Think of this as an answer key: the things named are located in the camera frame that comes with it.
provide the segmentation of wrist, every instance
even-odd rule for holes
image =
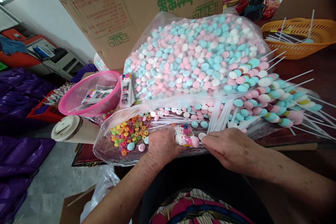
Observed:
[[[165,166],[165,164],[159,162],[158,159],[155,158],[150,152],[147,152],[145,155],[143,155],[142,159],[144,159],[146,166],[154,172],[161,171]]]

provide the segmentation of blue cloth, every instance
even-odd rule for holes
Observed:
[[[6,55],[12,55],[16,52],[27,53],[27,47],[25,43],[21,41],[15,41],[9,38],[6,38],[0,35],[0,44],[2,46],[2,50]]]

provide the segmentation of elderly hand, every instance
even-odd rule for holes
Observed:
[[[275,151],[260,146],[237,128],[211,132],[202,143],[226,169],[258,179],[267,176],[277,159]]]
[[[162,169],[166,164],[179,156],[186,148],[175,141],[174,128],[154,131],[149,135],[147,157]]]

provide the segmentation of cardboard box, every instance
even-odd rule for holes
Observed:
[[[109,69],[123,68],[159,11],[200,18],[222,13],[223,0],[60,0]]]

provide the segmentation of finger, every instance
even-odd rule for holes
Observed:
[[[212,137],[212,136],[207,135],[203,137],[202,143],[206,147],[216,150],[217,152],[221,152],[221,149],[222,149],[221,140],[217,137]]]
[[[220,131],[214,131],[214,132],[210,132],[208,134],[208,136],[213,136],[213,137],[219,137],[221,135],[221,132]]]

